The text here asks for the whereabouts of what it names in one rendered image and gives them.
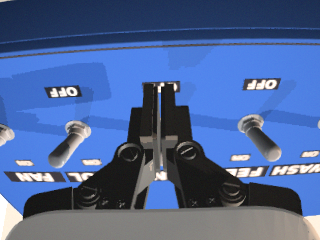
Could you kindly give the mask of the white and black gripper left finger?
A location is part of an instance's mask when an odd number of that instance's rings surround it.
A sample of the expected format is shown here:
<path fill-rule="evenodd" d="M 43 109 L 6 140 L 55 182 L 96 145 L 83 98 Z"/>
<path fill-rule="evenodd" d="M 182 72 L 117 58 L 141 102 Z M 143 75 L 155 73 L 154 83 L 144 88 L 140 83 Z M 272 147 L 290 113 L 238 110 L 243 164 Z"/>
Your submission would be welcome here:
<path fill-rule="evenodd" d="M 32 195 L 25 202 L 22 220 L 55 210 L 145 209 L 150 184 L 157 179 L 157 173 L 160 173 L 158 86 L 144 84 L 142 107 L 131 108 L 127 142 L 117 147 L 112 161 L 76 188 Z"/>

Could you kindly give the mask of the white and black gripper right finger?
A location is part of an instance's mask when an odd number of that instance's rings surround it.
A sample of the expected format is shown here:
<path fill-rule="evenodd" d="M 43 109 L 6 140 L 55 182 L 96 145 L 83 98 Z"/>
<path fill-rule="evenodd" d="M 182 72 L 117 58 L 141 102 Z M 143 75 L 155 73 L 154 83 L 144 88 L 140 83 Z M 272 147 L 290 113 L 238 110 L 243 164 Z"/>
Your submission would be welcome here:
<path fill-rule="evenodd" d="M 174 184 L 178 208 L 271 206 L 303 216 L 294 190 L 243 183 L 206 157 L 193 140 L 189 106 L 176 106 L 174 83 L 161 86 L 161 146 L 163 173 Z"/>

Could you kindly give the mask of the blue switch console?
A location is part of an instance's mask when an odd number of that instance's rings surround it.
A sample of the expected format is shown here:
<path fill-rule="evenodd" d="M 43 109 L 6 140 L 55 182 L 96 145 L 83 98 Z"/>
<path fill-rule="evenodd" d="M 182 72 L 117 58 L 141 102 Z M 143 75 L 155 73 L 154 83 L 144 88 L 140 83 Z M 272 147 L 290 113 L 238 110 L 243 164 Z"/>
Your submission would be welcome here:
<path fill-rule="evenodd" d="M 78 187 L 127 142 L 144 84 L 161 123 L 165 83 L 207 158 L 320 215 L 320 0 L 0 2 L 0 195 L 23 216 Z"/>

